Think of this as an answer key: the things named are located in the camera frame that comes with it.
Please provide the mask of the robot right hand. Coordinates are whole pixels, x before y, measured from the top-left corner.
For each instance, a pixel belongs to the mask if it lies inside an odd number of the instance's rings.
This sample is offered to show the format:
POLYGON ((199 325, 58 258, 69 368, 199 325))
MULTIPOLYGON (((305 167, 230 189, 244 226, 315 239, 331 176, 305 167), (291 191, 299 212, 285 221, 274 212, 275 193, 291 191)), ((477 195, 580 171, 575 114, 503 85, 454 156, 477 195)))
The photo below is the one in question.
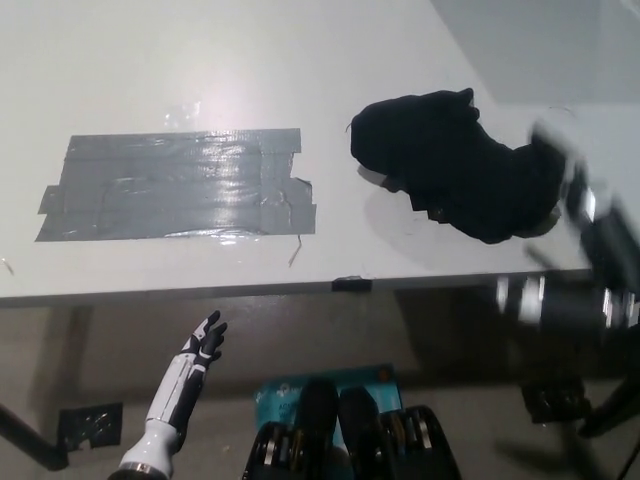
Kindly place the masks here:
POLYGON ((558 202, 574 230, 584 231, 595 221, 596 199, 590 187, 585 151, 571 131, 540 118, 532 125, 530 142, 560 175, 558 202))

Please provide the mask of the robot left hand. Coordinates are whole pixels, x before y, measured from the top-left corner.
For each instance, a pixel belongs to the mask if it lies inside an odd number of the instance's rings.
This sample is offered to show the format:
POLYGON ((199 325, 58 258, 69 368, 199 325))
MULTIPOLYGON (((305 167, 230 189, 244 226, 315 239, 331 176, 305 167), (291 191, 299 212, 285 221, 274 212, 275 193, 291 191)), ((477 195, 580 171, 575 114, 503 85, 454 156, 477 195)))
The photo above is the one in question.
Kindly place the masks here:
POLYGON ((193 371, 206 373, 210 365, 221 357, 219 348, 224 343, 227 323, 221 322, 221 313, 214 311, 192 332, 177 357, 186 360, 193 371))

